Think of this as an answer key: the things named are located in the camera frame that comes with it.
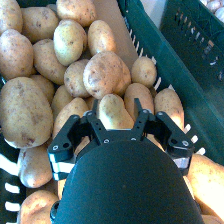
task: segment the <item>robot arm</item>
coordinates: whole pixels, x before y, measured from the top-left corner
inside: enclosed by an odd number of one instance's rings
[[[182,175],[194,147],[164,112],[135,99],[131,130],[106,130],[93,110],[71,116],[48,148],[53,177],[65,179],[52,223],[203,223]],[[153,134],[165,152],[146,136]],[[90,143],[74,156],[81,139]]]

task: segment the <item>raw potato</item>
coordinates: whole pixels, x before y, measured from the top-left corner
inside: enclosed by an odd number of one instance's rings
[[[23,201],[17,223],[51,224],[51,207],[58,200],[58,197],[49,191],[39,190],[34,192]]]
[[[31,75],[30,78],[37,83],[51,104],[55,93],[54,84],[42,75]]]
[[[19,178],[25,187],[41,187],[51,180],[47,147],[48,144],[45,143],[31,149],[20,149],[17,166]]]
[[[90,59],[83,73],[83,82],[96,99],[110,93],[123,96],[131,83],[131,75],[119,56],[112,51],[104,51]]]
[[[22,32],[22,12],[16,0],[0,0],[0,24],[0,36],[8,29]]]
[[[202,219],[205,224],[224,224],[224,222],[220,218],[212,215],[202,215]]]
[[[92,0],[57,0],[57,13],[61,19],[73,19],[83,27],[96,20],[96,9]]]
[[[134,125],[124,101],[115,94],[108,94],[100,101],[99,119],[106,129],[131,129]]]
[[[83,52],[86,50],[87,45],[88,45],[88,38],[87,38],[87,34],[86,31],[84,30],[84,28],[77,22],[75,22],[72,19],[64,19],[60,21],[60,24],[66,24],[66,23],[72,23],[74,26],[77,27],[77,29],[79,29],[80,33],[82,34],[82,40],[83,40]]]
[[[124,95],[124,104],[126,110],[134,121],[136,120],[134,115],[135,98],[139,99],[142,109],[149,109],[152,114],[154,114],[154,103],[149,89],[140,83],[133,83],[126,89]]]
[[[40,40],[33,45],[33,49],[36,70],[53,83],[63,85],[66,67],[56,57],[53,40]]]
[[[56,14],[47,7],[22,8],[23,30],[31,43],[43,39],[53,39],[54,30],[58,26],[59,20]]]
[[[33,47],[28,38],[9,29],[0,37],[0,73],[10,80],[28,77],[33,68]]]
[[[176,123],[176,125],[184,130],[184,110],[180,98],[177,93],[169,88],[160,91],[155,99],[155,114],[163,111]]]
[[[52,138],[55,138],[61,128],[64,126],[66,121],[69,119],[71,115],[79,115],[80,117],[83,116],[84,112],[88,111],[89,108],[86,102],[82,98],[74,98],[69,104],[67,104],[61,112],[56,117],[54,122],[54,129]]]
[[[62,85],[57,89],[51,104],[54,121],[58,116],[58,114],[60,113],[60,111],[73,99],[74,98],[69,94],[65,85]]]
[[[83,52],[83,35],[77,22],[63,20],[54,31],[54,50],[58,61],[69,66]]]
[[[134,83],[141,83],[150,88],[156,81],[156,66],[150,58],[138,58],[131,69],[131,80]]]
[[[102,51],[116,52],[116,41],[110,26],[102,21],[94,21],[88,30],[88,46],[91,55]]]
[[[52,110],[32,79],[14,78],[3,86],[0,123],[5,140],[14,148],[33,148],[50,138]]]
[[[224,221],[224,167],[206,156],[192,156],[188,179],[202,214]]]
[[[90,96],[83,83],[83,72],[88,61],[87,59],[76,61],[65,72],[65,87],[73,97],[87,98]]]

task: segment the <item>brown potato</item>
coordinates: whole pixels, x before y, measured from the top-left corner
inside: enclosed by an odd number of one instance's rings
[[[202,215],[202,219],[205,224],[224,224],[220,218],[212,215]]]
[[[94,21],[88,30],[88,46],[91,55],[102,51],[116,52],[116,41],[110,26],[102,21]]]
[[[51,104],[55,93],[54,84],[42,75],[31,75],[30,78],[37,83]]]
[[[48,144],[31,149],[21,149],[17,166],[22,184],[28,188],[41,187],[52,178],[47,154]]]
[[[6,30],[0,37],[0,72],[6,79],[28,77],[33,68],[33,47],[17,30]]]
[[[87,59],[76,61],[65,71],[65,87],[73,97],[87,98],[90,96],[83,83],[83,72],[88,61]]]
[[[63,85],[66,67],[56,57],[53,40],[40,40],[33,45],[33,49],[36,70],[53,83]]]
[[[23,18],[20,6],[16,0],[0,1],[0,36],[8,29],[21,33]]]
[[[184,109],[177,93],[169,88],[160,91],[154,99],[155,113],[163,111],[184,130]]]
[[[224,167],[206,156],[194,154],[187,177],[202,214],[224,221]]]
[[[57,13],[61,19],[73,19],[83,27],[96,19],[96,9],[92,0],[57,0]]]
[[[17,217],[18,224],[51,224],[50,211],[58,197],[45,190],[28,196],[22,203]]]
[[[22,8],[23,30],[31,43],[43,39],[53,39],[54,30],[58,26],[59,20],[56,14],[47,7]]]
[[[87,63],[83,82],[86,90],[96,99],[107,94],[123,96],[131,83],[128,67],[112,51],[104,51],[94,55]]]
[[[33,148],[51,136],[53,114],[46,96],[30,78],[9,80],[1,90],[0,123],[14,148]]]
[[[156,81],[156,66],[150,58],[138,58],[131,69],[131,80],[134,83],[141,83],[150,88]]]
[[[98,117],[106,129],[130,129],[134,125],[124,101],[115,94],[107,94],[100,101]]]
[[[60,111],[73,99],[74,98],[67,91],[65,85],[62,85],[57,89],[51,104],[54,121],[58,116],[58,114],[60,113]]]
[[[63,125],[66,123],[66,121],[69,119],[71,115],[78,115],[80,117],[83,116],[84,112],[88,111],[89,108],[86,104],[86,102],[82,98],[74,98],[69,104],[67,104],[61,112],[56,117],[56,120],[54,122],[54,129],[52,138],[55,138],[58,132],[61,130]]]
[[[54,31],[54,51],[58,61],[69,66],[83,52],[83,36],[74,20],[63,20]]]
[[[134,121],[136,120],[134,114],[135,98],[139,99],[143,109],[149,109],[152,114],[154,114],[154,103],[149,89],[140,83],[132,83],[126,89],[124,95],[124,104],[126,110],[131,115]]]

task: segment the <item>white surface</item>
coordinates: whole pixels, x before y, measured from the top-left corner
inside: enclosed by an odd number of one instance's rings
[[[145,12],[159,28],[166,0],[141,0],[141,2],[144,6]]]

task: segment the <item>crate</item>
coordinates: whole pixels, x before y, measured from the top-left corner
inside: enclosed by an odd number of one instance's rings
[[[224,24],[199,0],[168,0],[160,30],[203,90],[216,119],[210,122],[207,115],[206,132],[216,145],[217,157],[222,154],[224,134]]]
[[[217,118],[204,90],[147,16],[140,1],[117,1],[138,55],[147,55],[156,60],[158,71],[156,88],[158,87],[159,91],[172,85],[183,102],[186,135],[195,142],[197,150],[205,148],[208,157],[224,165],[223,125]],[[48,3],[55,3],[55,0],[18,0],[18,2],[21,7],[46,6]],[[4,156],[6,160],[16,163],[18,151],[8,146],[2,135],[0,140],[0,155]],[[0,223],[15,223],[17,213],[6,211],[5,202],[21,204],[25,199],[25,188],[16,175],[7,173],[3,169],[0,169],[0,177]],[[12,196],[5,190],[6,182],[19,186],[20,192]]]

